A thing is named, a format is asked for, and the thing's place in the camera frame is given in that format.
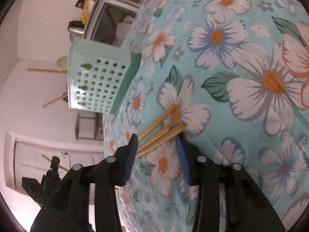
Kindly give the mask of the floral blue tablecloth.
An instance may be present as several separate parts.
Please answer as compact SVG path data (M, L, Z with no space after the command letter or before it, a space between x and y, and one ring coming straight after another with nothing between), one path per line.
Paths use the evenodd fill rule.
M308 13L298 0L145 0L125 46L140 68L117 115L111 156L174 106L160 127L219 165L241 165L286 231L308 208Z

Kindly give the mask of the wooden chopstick four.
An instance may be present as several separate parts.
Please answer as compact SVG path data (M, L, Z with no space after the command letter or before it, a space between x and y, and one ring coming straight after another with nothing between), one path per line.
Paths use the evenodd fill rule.
M39 68L28 68L28 72L42 72L42 73L57 73L57 74L67 74L67 71L54 70L54 69L39 69Z

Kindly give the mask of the mint green utensil caddy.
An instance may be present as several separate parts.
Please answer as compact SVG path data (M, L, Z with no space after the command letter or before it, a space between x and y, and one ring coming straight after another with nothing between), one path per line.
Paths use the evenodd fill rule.
M71 109L117 114L136 76L141 54L88 39L77 39L68 55Z

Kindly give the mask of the white panel door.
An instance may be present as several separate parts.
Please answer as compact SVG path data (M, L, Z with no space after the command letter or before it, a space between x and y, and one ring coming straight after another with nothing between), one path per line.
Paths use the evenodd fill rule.
M76 163L88 166L99 163L104 158L101 150L64 149L23 141L9 132L4 141L5 185L14 191L25 194L22 178L41 182L47 171L55 168L62 178Z

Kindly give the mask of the wooden chair black seat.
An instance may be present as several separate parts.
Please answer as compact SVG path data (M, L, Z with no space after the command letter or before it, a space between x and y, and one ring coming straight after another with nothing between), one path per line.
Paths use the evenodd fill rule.
M74 127L76 140L97 140L103 141L103 116L100 113L94 113L92 116L83 116L77 114Z

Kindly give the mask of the white side table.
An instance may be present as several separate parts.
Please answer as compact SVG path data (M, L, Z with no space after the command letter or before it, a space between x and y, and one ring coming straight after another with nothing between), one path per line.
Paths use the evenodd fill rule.
M83 38L116 46L118 23L133 24L140 4L130 0L96 0Z

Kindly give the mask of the white sack under table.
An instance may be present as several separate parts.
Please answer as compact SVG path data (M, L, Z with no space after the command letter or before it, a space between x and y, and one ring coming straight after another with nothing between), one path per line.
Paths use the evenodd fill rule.
M118 23L116 27L116 46L121 47L132 28L132 24Z

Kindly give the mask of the wooden chopstick six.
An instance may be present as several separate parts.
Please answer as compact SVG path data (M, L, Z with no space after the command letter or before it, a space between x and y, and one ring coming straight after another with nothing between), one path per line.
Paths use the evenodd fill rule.
M48 158L47 156L45 156L44 154L42 154L41 156L42 156L43 158L45 158L46 160L48 160L49 162L53 163L52 160L51 160L50 158ZM58 167L59 169L62 169L62 170L64 170L64 171L66 171L66 172L69 172L69 169L67 169L67 168L65 168L65 167L63 167L63 166L61 166L59 163L57 163L57 167Z

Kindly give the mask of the wooden chopstick three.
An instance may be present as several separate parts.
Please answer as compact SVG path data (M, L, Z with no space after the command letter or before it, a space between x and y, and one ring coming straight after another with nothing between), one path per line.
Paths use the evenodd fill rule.
M42 107L45 108L45 107L47 107L47 106L49 106L49 105L51 105L51 104L53 104L53 103L55 103L55 102L57 102L57 101L59 101L59 100L62 100L62 96L59 96L59 97L57 97L57 98L51 100L50 102L44 104Z

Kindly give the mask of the wooden chopstick two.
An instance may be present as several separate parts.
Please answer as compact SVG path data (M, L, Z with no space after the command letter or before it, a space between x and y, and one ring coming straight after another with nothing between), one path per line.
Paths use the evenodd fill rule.
M171 127L169 125L163 126L158 132L156 132L153 135L146 134L144 136L139 136L138 141L139 141L139 147L137 151L143 150L145 147L148 145L152 144L159 138L161 138L163 135L168 133L171 130Z

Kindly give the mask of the wooden chopstick five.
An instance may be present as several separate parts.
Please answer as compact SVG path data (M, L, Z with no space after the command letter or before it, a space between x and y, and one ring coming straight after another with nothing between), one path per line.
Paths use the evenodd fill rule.
M136 153L136 158L139 158L142 155L150 152L152 149L154 149L154 148L156 148L158 146L161 146L163 143L169 141L170 139L172 139L173 137L175 137L176 135L178 135L179 133L181 133L185 129L186 129L186 125L184 125L182 123L180 123L179 125L173 127L168 133L163 135L161 138L159 138L158 140L156 140L152 144L148 145L143 150L138 151Z

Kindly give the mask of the steel electric kettle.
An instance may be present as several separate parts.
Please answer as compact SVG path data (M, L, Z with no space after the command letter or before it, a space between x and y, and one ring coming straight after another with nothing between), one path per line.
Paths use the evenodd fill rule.
M84 34L84 24L78 20L72 20L68 23L68 32L70 41L73 43L77 38L82 38Z

